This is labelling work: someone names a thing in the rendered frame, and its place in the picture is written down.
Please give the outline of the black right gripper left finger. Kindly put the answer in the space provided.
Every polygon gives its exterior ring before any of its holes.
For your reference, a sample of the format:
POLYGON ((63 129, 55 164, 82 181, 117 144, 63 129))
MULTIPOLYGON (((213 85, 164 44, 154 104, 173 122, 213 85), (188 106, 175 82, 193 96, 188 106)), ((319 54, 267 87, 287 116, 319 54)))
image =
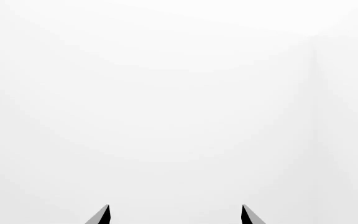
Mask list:
POLYGON ((111 212, 109 205, 103 206, 85 224, 110 224, 111 212))

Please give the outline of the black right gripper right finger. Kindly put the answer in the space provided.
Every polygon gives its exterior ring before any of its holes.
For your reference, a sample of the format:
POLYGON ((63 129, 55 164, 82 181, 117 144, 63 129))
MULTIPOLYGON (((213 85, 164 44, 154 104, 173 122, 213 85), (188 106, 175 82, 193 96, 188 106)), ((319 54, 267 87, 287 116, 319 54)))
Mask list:
POLYGON ((247 205, 242 205, 241 222, 242 224, 266 224, 247 205))

